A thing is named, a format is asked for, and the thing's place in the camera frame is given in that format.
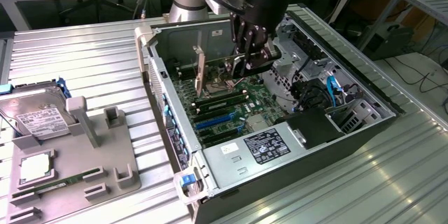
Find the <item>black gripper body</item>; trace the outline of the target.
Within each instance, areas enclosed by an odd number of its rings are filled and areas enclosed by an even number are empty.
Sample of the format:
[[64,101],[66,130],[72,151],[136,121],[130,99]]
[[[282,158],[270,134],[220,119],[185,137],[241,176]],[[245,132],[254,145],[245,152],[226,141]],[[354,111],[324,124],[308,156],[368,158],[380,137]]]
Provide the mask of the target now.
[[238,29],[241,22],[249,25],[274,29],[284,18],[289,0],[244,0],[244,14],[230,17],[232,29]]

